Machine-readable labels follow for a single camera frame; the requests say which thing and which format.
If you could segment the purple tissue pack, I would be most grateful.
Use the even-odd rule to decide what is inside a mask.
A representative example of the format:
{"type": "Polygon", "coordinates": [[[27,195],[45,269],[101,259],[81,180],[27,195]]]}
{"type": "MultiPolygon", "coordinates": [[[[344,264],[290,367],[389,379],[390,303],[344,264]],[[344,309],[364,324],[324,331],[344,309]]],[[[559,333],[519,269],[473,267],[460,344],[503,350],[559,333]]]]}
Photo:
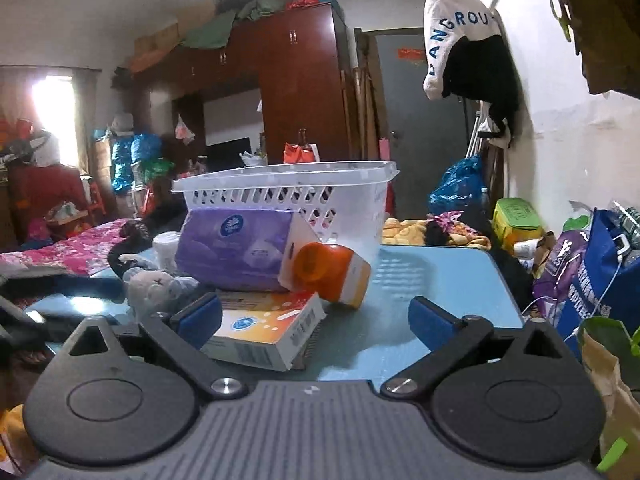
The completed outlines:
{"type": "Polygon", "coordinates": [[[297,211],[192,209],[184,220],[175,262],[202,284],[232,292],[292,290],[293,261],[319,237],[297,211]]]}

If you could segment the orange medicine bottle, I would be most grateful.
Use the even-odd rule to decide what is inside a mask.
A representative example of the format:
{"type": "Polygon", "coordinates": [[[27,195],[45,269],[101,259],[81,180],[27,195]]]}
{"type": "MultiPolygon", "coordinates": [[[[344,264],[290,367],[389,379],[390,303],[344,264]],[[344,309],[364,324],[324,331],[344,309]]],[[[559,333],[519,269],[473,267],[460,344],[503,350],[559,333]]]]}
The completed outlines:
{"type": "Polygon", "coordinates": [[[293,259],[292,273],[295,290],[315,292],[330,304],[359,309],[368,288],[371,266],[348,247],[311,243],[293,259]]]}

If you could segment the grey plush toy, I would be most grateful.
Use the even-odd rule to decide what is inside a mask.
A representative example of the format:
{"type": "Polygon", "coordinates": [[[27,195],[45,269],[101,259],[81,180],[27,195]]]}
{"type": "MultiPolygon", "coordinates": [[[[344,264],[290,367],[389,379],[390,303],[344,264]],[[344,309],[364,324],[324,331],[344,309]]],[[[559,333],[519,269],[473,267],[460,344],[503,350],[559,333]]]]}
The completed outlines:
{"type": "Polygon", "coordinates": [[[127,304],[138,321],[154,313],[175,314],[206,294],[194,278],[173,276],[162,270],[131,268],[122,280],[127,304]]]}

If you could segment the pink floral bedding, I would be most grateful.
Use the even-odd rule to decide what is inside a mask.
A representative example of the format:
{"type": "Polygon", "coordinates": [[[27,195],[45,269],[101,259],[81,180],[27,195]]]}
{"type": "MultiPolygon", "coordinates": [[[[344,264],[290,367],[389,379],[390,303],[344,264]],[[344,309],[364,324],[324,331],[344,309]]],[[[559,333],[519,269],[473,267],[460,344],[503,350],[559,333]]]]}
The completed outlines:
{"type": "Polygon", "coordinates": [[[96,274],[108,267],[107,254],[124,239],[119,233],[126,222],[116,219],[39,249],[4,252],[1,266],[64,266],[75,274],[96,274]]]}

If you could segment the orange white medicine box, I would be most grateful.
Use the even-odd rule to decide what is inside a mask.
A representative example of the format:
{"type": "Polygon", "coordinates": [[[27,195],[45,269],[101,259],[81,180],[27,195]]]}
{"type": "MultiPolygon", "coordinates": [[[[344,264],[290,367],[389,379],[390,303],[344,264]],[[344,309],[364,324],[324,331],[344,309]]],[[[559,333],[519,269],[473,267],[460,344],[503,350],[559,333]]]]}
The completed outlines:
{"type": "Polygon", "coordinates": [[[221,292],[221,326],[204,344],[210,358],[261,370],[304,367],[311,336],[326,318],[315,292],[221,292]]]}

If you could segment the black clothing pile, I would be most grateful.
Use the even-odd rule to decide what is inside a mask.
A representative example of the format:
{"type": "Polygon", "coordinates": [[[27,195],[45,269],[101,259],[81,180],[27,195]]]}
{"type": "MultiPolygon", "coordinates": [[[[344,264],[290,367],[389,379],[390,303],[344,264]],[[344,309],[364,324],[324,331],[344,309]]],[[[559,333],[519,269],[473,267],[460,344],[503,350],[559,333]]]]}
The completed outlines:
{"type": "Polygon", "coordinates": [[[122,278],[129,264],[122,262],[122,255],[137,255],[153,245],[153,238],[169,231],[179,231],[186,218],[186,203],[181,195],[171,194],[162,200],[150,214],[141,220],[129,220],[120,229],[122,240],[107,254],[111,270],[122,278]]]}

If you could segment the purple shopping bag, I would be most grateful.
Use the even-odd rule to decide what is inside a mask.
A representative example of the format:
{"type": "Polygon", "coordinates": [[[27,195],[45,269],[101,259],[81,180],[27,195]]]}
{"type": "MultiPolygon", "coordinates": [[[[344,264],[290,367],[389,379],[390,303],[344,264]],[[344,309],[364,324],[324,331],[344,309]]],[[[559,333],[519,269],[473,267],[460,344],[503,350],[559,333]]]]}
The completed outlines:
{"type": "Polygon", "coordinates": [[[587,244],[586,231],[563,232],[534,281],[534,307],[554,326],[559,323],[568,289],[582,263],[587,244]]]}

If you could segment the yellow patterned blanket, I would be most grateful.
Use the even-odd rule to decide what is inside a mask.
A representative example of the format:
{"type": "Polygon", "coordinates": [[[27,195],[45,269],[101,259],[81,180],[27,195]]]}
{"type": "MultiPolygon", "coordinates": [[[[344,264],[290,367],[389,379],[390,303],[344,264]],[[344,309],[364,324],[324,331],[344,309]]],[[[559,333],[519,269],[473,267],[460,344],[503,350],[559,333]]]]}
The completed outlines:
{"type": "Polygon", "coordinates": [[[489,252],[488,236],[460,220],[461,211],[428,214],[425,219],[387,218],[382,231],[383,245],[474,248],[489,252]]]}

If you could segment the green yellow box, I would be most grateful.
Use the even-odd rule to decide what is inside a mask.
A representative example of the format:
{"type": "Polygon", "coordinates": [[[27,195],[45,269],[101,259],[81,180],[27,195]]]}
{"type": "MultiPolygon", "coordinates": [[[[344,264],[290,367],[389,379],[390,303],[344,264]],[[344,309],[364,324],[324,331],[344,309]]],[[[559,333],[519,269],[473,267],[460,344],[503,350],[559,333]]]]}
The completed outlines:
{"type": "Polygon", "coordinates": [[[514,245],[526,240],[539,240],[544,227],[533,206],[519,197],[497,200],[491,221],[502,249],[514,254],[514,245]]]}

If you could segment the blue plastic bag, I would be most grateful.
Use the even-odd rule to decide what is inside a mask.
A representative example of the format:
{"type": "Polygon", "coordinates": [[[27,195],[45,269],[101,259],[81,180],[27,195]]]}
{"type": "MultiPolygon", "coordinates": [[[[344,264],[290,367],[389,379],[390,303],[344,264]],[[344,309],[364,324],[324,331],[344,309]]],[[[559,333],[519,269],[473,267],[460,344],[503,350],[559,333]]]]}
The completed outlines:
{"type": "Polygon", "coordinates": [[[443,214],[462,211],[469,204],[479,204],[484,187],[480,156],[460,159],[445,171],[438,187],[428,196],[428,211],[431,214],[443,214]]]}

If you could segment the blue shopping bag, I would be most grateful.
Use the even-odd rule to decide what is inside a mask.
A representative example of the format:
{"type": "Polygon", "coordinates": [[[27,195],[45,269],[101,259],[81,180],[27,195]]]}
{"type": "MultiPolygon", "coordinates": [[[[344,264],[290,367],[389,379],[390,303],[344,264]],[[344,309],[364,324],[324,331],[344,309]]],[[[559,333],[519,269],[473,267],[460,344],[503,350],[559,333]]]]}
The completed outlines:
{"type": "Polygon", "coordinates": [[[639,328],[639,247],[607,209],[593,213],[582,262],[555,323],[574,356],[580,356],[579,326],[594,316],[620,321],[631,334],[639,328]]]}

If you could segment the white plastic basket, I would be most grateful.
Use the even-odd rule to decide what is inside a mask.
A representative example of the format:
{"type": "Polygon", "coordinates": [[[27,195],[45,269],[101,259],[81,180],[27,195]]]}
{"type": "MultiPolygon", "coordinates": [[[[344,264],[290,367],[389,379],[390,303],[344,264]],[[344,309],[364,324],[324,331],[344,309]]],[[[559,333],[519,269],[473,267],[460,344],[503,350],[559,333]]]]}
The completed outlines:
{"type": "Polygon", "coordinates": [[[243,167],[175,180],[190,209],[271,208],[299,212],[323,243],[339,244],[371,262],[385,221],[394,162],[348,160],[243,167]]]}

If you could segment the blue bags stack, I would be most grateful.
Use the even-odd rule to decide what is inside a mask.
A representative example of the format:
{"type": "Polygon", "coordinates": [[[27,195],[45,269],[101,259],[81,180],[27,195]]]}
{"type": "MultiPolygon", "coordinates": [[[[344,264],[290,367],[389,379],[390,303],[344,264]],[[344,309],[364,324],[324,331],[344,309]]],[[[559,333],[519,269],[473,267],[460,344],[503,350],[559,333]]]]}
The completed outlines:
{"type": "Polygon", "coordinates": [[[111,185],[116,195],[145,186],[175,168],[175,164],[163,156],[160,137],[146,132],[114,136],[111,163],[111,185]]]}

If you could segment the black television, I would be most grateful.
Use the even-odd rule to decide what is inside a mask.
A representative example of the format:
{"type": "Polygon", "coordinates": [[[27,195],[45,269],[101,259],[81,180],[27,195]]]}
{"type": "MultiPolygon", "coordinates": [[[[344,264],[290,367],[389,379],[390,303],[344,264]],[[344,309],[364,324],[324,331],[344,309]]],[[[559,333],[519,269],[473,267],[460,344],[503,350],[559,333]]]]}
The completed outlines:
{"type": "Polygon", "coordinates": [[[209,172],[229,170],[244,166],[241,157],[250,153],[250,139],[239,138],[206,146],[206,167],[209,172]]]}

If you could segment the grey door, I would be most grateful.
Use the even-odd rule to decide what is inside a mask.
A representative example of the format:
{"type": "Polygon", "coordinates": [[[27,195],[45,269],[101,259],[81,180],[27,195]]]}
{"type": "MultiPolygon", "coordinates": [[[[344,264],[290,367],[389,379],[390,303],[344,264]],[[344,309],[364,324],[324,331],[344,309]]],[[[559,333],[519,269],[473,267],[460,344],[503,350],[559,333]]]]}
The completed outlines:
{"type": "Polygon", "coordinates": [[[392,181],[395,216],[420,219],[428,196],[445,171],[465,155],[470,134],[469,105],[457,96],[429,99],[423,90],[428,72],[423,32],[374,36],[380,64],[384,133],[399,174],[392,181]]]}

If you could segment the red white hanging bag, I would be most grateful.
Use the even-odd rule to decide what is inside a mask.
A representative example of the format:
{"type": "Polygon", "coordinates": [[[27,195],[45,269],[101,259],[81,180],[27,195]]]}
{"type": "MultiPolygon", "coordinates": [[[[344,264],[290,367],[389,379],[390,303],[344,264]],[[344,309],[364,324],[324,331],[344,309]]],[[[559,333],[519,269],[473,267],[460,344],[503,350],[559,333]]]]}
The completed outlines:
{"type": "Polygon", "coordinates": [[[285,164],[312,164],[313,162],[320,162],[317,145],[285,143],[283,162],[285,164]]]}

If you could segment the white black hanging jacket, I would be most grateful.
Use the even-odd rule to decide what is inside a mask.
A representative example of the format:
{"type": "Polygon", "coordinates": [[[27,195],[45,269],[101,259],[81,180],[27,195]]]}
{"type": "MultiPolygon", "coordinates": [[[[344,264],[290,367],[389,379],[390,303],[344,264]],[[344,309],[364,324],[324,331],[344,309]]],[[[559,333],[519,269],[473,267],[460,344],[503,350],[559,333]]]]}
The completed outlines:
{"type": "Polygon", "coordinates": [[[511,144],[518,112],[518,81],[499,22],[482,0],[425,0],[423,91],[480,102],[477,135],[511,144]]]}

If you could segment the dark red wooden wardrobe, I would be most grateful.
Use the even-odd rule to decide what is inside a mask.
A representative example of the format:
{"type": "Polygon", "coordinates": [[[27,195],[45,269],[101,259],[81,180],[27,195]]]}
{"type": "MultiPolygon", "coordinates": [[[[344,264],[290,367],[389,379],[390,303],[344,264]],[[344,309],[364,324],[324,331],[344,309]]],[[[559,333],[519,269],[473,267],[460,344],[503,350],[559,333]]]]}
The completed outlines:
{"type": "Polygon", "coordinates": [[[347,28],[327,3],[239,24],[222,49],[175,47],[132,83],[136,128],[154,131],[152,104],[165,102],[169,117],[194,132],[190,146],[169,143],[179,165],[205,150],[205,103],[248,90],[262,97],[270,162],[299,141],[314,144],[324,160],[359,155],[347,28]]]}

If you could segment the green cloth on wardrobe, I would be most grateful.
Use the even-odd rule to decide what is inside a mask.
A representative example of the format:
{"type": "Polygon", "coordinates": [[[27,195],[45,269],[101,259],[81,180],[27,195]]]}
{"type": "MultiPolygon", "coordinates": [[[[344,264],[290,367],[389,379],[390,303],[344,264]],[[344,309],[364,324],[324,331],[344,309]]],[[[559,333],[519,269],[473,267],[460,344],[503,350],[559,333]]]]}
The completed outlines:
{"type": "Polygon", "coordinates": [[[190,49],[221,49],[231,37],[234,26],[256,22],[284,11],[292,0],[250,0],[242,6],[222,10],[222,2],[203,0],[177,11],[180,44],[190,49]]]}

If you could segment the brown hanging coat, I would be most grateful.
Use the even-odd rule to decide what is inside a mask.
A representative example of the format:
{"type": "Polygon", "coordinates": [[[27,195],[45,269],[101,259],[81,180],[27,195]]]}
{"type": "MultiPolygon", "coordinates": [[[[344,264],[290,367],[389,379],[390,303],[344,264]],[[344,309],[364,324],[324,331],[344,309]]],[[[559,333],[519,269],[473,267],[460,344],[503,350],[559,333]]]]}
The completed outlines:
{"type": "Polygon", "coordinates": [[[589,92],[639,96],[639,0],[559,0],[589,92]]]}

